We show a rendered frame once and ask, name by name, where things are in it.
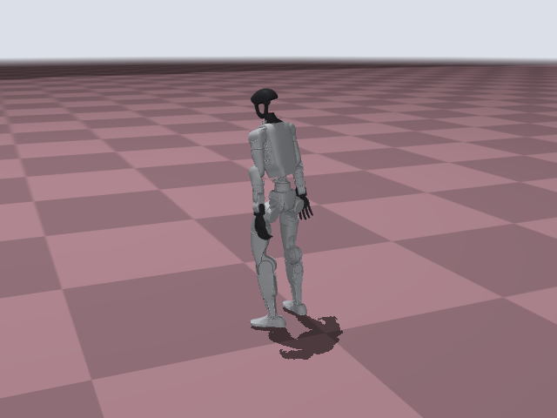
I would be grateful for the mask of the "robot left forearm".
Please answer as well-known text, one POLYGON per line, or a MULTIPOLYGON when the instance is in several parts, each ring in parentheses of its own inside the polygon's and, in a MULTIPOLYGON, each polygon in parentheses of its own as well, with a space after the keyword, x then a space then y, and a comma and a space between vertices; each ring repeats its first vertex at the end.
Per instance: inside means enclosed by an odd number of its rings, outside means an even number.
POLYGON ((252 166, 249 169, 249 175, 252 182, 252 209, 255 213, 259 212, 258 206, 263 204, 265 206, 265 192, 264 185, 265 182, 260 178, 259 170, 256 166, 252 166))

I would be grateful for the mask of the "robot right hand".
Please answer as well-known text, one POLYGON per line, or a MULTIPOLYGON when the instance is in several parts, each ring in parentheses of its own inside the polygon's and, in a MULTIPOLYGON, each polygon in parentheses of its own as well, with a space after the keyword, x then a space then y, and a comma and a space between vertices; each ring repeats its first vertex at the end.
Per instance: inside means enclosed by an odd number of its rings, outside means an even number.
MULTIPOLYGON (((303 209, 302 209, 302 213, 303 213, 304 219, 306 219, 306 217, 305 217, 305 212, 306 212, 307 217, 310 218, 309 213, 308 213, 308 210, 307 210, 307 206, 308 206, 308 209, 309 209, 309 211, 310 211, 310 214, 313 216, 312 210, 311 210, 311 207, 310 207, 309 200, 308 200, 308 198, 306 197, 306 195, 307 195, 307 194, 306 194, 306 189, 305 189, 305 194, 300 194, 300 195, 299 195, 299 193, 298 193, 298 188, 296 187, 296 195, 297 195, 298 197, 300 197, 301 199, 304 200, 304 207, 303 207, 303 209), (305 211, 304 211, 304 208, 305 208, 305 211)), ((300 217, 300 219, 302 219, 301 212, 299 213, 299 217, 300 217)))

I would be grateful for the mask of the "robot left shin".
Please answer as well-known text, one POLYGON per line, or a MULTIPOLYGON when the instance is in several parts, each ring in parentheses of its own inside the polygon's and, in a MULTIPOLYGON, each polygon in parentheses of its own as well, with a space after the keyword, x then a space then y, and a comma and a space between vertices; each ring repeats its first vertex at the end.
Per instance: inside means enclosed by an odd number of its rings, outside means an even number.
POLYGON ((259 267, 256 264, 255 266, 260 292, 268 312, 268 319, 275 320, 277 315, 276 295, 278 293, 277 274, 273 272, 273 264, 269 260, 261 261, 259 267), (275 318, 272 318, 272 316, 275 318))

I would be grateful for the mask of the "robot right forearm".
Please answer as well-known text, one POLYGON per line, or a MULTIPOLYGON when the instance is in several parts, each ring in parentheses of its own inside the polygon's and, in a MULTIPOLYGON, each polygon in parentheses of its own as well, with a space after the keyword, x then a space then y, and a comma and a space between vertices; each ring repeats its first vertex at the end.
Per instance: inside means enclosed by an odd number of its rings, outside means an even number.
POLYGON ((303 168, 303 163, 301 161, 296 166, 296 172, 293 173, 294 184, 298 188, 299 195, 300 194, 305 194, 305 181, 303 179, 303 177, 304 177, 303 171, 304 171, 304 168, 303 168))

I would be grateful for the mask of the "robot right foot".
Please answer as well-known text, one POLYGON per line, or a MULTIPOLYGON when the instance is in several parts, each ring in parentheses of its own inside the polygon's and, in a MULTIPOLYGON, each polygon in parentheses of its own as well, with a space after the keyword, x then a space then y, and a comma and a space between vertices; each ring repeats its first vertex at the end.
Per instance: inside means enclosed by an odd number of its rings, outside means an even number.
POLYGON ((303 303, 300 304, 300 302, 296 306, 296 305, 293 304, 293 301, 285 300, 285 301, 283 301, 282 306, 285 307, 288 310, 291 310, 291 311, 295 312, 298 315, 306 315, 307 314, 307 310, 306 310, 305 305, 303 303))

